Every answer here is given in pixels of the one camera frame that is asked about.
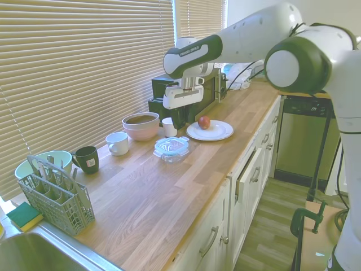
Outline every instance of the plastic food container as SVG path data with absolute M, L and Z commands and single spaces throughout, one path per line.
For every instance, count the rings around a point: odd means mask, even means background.
M 154 145 L 153 153 L 168 163 L 178 162 L 189 153 L 188 141 L 189 139 L 186 137 L 161 139 Z

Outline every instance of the utensil holder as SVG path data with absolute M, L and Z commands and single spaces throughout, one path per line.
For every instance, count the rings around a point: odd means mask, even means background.
M 89 193 L 86 187 L 71 179 L 70 175 L 53 164 L 30 157 L 30 162 L 41 163 L 46 172 L 51 172 L 49 180 L 44 179 L 39 170 L 18 181 L 30 205 L 40 211 L 44 218 L 70 235 L 77 235 L 95 220 Z

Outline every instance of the white mug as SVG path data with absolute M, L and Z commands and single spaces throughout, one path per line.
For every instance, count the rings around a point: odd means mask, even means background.
M 108 144 L 109 151 L 114 156 L 126 154 L 129 150 L 128 135 L 124 132 L 117 132 L 106 137 L 105 141 Z
M 162 119 L 162 125 L 166 137 L 175 137 L 177 135 L 177 129 L 174 127 L 171 117 Z

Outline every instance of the yellow sponge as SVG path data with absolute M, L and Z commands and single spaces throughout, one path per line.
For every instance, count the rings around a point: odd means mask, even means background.
M 43 219 L 42 214 L 26 202 L 21 203 L 15 210 L 8 213 L 7 216 L 23 232 L 28 231 Z

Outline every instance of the stainless steel dishwasher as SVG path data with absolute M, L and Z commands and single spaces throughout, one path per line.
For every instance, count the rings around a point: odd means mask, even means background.
M 318 173 L 319 188 L 325 189 L 340 138 L 329 99 L 289 96 L 284 100 L 276 179 L 310 186 L 328 111 L 331 121 Z

